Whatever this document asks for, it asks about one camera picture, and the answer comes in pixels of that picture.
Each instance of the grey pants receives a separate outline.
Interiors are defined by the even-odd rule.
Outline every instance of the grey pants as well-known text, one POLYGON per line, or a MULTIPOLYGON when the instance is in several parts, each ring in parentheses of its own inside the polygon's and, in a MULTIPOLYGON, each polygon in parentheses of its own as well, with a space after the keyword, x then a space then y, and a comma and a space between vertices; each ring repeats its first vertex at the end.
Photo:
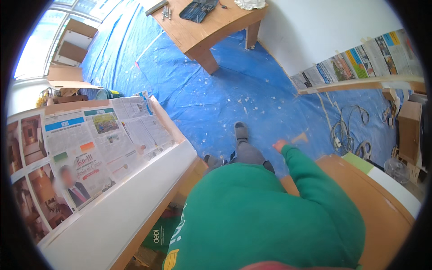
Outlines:
MULTIPOLYGON (((269 161, 267 161, 260 150, 258 150, 255 146, 252 146, 247 141, 241 141, 237 144, 237 156, 233 158, 228 164, 232 163, 247 163, 247 164, 257 164, 264 165, 264 167, 270 172, 274 173, 273 166, 269 161)), ((211 172, 212 170, 223 166, 223 160, 219 159, 218 162, 209 166, 207 170, 205 170, 204 175, 211 172)))

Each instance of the scissors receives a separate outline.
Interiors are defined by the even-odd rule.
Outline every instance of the scissors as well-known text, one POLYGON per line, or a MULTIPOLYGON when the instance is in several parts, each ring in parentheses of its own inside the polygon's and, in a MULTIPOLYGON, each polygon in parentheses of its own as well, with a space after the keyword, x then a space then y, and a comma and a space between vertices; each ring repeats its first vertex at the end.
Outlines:
POLYGON ((359 147, 357 147, 356 156, 364 160, 368 160, 371 159, 371 154, 372 154, 372 145, 369 141, 364 141, 359 145, 359 147))

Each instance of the green sleeve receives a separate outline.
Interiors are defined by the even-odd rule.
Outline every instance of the green sleeve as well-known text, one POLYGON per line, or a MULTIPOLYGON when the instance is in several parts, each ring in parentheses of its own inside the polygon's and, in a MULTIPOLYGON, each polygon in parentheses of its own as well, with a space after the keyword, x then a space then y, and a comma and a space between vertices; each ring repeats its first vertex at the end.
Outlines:
POLYGON ((319 204, 333 220, 345 246, 353 254, 361 255, 365 243, 365 224, 353 201, 330 176, 297 148, 285 145, 282 155, 300 197, 319 204))

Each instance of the wooden table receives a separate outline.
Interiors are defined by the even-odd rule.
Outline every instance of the wooden table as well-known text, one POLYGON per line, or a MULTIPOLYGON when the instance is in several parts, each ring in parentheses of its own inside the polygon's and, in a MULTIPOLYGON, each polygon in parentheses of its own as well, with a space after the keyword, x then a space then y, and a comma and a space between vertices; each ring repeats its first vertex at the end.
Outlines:
POLYGON ((246 49, 257 42, 260 22, 264 18, 268 4, 260 10, 243 10, 233 0, 222 0, 204 18, 201 23, 180 18, 180 12, 191 0, 169 0, 168 7, 172 10, 171 20, 162 20, 163 8, 155 11, 152 16, 165 30, 177 47, 189 59, 196 60, 209 74, 219 66, 210 52, 210 48, 231 33, 246 29, 246 49))

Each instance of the hand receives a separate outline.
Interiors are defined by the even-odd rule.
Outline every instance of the hand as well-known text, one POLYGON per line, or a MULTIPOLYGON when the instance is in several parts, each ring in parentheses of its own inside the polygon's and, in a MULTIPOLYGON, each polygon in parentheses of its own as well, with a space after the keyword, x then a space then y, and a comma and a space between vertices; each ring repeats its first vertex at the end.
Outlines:
POLYGON ((275 144, 273 144, 273 148, 276 149, 279 152, 279 154, 282 154, 282 147, 284 147, 287 144, 289 143, 285 140, 278 140, 275 144))

